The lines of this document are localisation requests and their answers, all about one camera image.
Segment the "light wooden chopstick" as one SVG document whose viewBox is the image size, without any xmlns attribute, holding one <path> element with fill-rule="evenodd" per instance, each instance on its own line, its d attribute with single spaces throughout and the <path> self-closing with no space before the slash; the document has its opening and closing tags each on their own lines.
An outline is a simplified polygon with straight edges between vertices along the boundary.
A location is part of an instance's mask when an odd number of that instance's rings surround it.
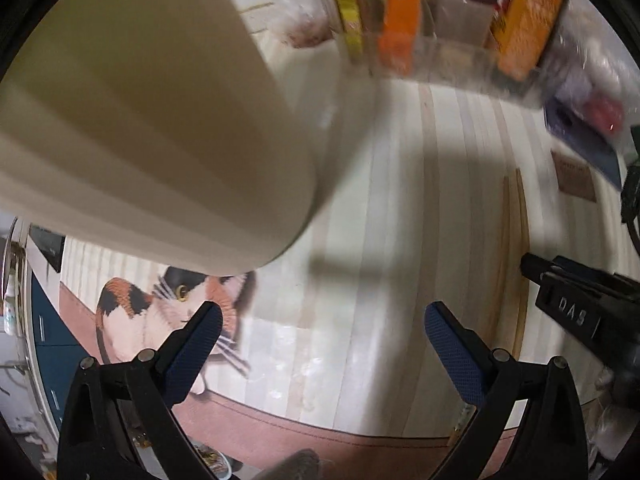
<svg viewBox="0 0 640 480">
<path fill-rule="evenodd" d="M 504 280 L 506 279 L 506 262 L 509 258 L 510 246 L 510 182 L 509 177 L 502 179 L 502 195 L 499 223 L 499 237 L 497 249 L 497 266 L 494 273 L 494 286 L 491 289 L 491 297 L 488 311 L 487 336 L 493 341 L 497 333 L 500 309 L 504 294 Z"/>
<path fill-rule="evenodd" d="M 518 248 L 518 258 L 521 259 L 530 249 L 529 220 L 526 204 L 526 195 L 522 172 L 520 168 L 515 169 L 516 195 L 518 196 L 518 220 L 520 220 L 520 248 Z M 518 277 L 518 316 L 516 317 L 513 355 L 515 359 L 521 356 L 522 345 L 525 335 L 526 316 L 528 309 L 529 284 L 523 275 Z"/>
</svg>

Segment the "brown leather placemat label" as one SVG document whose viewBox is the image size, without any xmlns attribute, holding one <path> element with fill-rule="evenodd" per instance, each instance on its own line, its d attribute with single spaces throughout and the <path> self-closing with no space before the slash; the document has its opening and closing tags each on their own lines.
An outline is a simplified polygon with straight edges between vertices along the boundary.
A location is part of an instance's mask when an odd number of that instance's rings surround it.
<svg viewBox="0 0 640 480">
<path fill-rule="evenodd" d="M 551 156 L 559 190 L 567 195 L 595 203 L 597 194 L 589 166 L 557 151 L 552 151 Z"/>
</svg>

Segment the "striped cat print placemat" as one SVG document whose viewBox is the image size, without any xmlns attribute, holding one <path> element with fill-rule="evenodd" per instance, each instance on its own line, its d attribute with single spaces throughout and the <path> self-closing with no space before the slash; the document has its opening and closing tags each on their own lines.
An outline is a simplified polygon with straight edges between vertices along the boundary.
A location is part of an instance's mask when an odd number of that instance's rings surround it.
<svg viewBox="0 0 640 480">
<path fill-rule="evenodd" d="M 335 479 L 428 476 L 461 402 L 423 331 L 444 302 L 487 334 L 502 179 L 510 246 L 494 344 L 512 350 L 518 316 L 522 172 L 530 252 L 636 278 L 620 198 L 590 170 L 595 203 L 562 193 L 541 112 L 402 80 L 352 78 L 334 44 L 294 50 L 256 38 L 314 140 L 326 199 L 282 257 L 233 284 L 239 373 L 211 360 L 205 389 L 176 407 L 186 433 L 250 468 L 311 448 Z M 521 358 L 570 363 L 583 401 L 600 363 L 535 306 L 529 284 Z"/>
</svg>

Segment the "clear plastic bag red item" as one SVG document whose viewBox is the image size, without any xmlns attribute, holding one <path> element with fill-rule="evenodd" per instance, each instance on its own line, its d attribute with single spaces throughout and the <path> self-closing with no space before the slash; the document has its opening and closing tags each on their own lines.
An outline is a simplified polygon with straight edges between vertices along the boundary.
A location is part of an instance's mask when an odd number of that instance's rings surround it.
<svg viewBox="0 0 640 480">
<path fill-rule="evenodd" d="M 626 158 L 639 122 L 639 66 L 588 0 L 568 0 L 544 68 L 559 73 L 554 96 Z"/>
</svg>

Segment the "clear plastic organizer tray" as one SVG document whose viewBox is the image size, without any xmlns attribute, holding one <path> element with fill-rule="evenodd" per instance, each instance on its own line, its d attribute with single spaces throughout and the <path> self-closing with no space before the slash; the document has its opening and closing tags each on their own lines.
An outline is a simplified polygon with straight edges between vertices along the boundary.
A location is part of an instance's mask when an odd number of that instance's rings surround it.
<svg viewBox="0 0 640 480">
<path fill-rule="evenodd" d="M 344 70 L 352 75 L 440 84 L 534 110 L 553 96 L 554 85 L 548 74 L 535 68 L 523 81 L 510 79 L 498 70 L 497 53 L 488 49 L 430 36 L 416 37 L 409 67 L 404 70 L 396 62 L 383 60 L 378 35 L 372 32 L 359 36 L 334 32 L 333 38 Z"/>
</svg>

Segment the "beige ribbed utensil cup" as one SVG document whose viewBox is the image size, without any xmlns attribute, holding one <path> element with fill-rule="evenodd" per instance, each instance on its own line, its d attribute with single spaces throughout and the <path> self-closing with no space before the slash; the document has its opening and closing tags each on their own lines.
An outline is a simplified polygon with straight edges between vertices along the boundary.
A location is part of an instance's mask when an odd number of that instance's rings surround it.
<svg viewBox="0 0 640 480">
<path fill-rule="evenodd" d="M 308 136 L 232 0 L 1 0 L 1 205 L 229 275 L 310 217 Z"/>
</svg>

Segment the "dark soy sauce bottle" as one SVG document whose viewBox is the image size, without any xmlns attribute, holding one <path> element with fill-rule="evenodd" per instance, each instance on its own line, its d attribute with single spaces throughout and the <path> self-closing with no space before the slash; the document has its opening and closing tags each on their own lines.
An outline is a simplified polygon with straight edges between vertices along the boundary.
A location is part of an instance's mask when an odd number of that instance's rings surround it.
<svg viewBox="0 0 640 480">
<path fill-rule="evenodd" d="M 497 70 L 518 84 L 546 55 L 568 0 L 499 0 L 490 26 Z"/>
</svg>

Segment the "brown lid spice jar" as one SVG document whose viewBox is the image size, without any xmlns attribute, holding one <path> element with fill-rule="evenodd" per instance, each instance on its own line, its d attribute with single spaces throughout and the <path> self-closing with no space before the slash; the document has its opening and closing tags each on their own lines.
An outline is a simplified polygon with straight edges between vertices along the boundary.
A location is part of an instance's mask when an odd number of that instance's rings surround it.
<svg viewBox="0 0 640 480">
<path fill-rule="evenodd" d="M 498 0 L 436 0 L 435 36 L 484 47 L 497 4 Z"/>
</svg>

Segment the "orange seasoning packet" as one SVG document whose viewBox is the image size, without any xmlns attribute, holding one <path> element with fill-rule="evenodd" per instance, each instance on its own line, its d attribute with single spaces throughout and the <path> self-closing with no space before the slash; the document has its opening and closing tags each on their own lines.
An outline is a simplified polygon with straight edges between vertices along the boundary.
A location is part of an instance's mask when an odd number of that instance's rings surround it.
<svg viewBox="0 0 640 480">
<path fill-rule="evenodd" d="M 386 0 L 378 58 L 402 76 L 412 66 L 413 45 L 421 29 L 421 0 Z"/>
</svg>

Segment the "yellow seasoning box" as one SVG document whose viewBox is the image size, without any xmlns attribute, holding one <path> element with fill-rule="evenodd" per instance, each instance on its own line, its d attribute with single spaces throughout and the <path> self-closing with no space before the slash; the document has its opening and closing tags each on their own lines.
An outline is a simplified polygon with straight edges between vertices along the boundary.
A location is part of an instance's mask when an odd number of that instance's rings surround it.
<svg viewBox="0 0 640 480">
<path fill-rule="evenodd" d="M 352 62 L 363 55 L 362 21 L 358 0 L 335 0 L 342 22 L 343 37 Z"/>
</svg>

